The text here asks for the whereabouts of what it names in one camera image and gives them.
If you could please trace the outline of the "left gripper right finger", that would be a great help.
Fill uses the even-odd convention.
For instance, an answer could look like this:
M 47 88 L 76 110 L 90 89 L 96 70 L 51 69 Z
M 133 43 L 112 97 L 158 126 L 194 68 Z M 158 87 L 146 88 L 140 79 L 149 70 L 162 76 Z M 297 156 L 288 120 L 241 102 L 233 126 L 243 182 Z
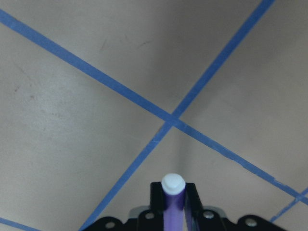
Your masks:
M 199 221 L 203 217 L 203 205 L 194 183 L 186 183 L 184 214 L 189 231 L 199 231 Z

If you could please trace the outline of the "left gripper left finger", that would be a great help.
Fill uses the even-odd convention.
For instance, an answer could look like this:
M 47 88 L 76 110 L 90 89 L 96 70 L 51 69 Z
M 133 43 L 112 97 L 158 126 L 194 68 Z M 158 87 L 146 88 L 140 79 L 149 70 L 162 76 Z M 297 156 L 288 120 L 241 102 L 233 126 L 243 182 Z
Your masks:
M 150 184 L 150 210 L 154 213 L 155 231 L 164 230 L 164 202 L 164 192 L 161 182 L 152 182 Z

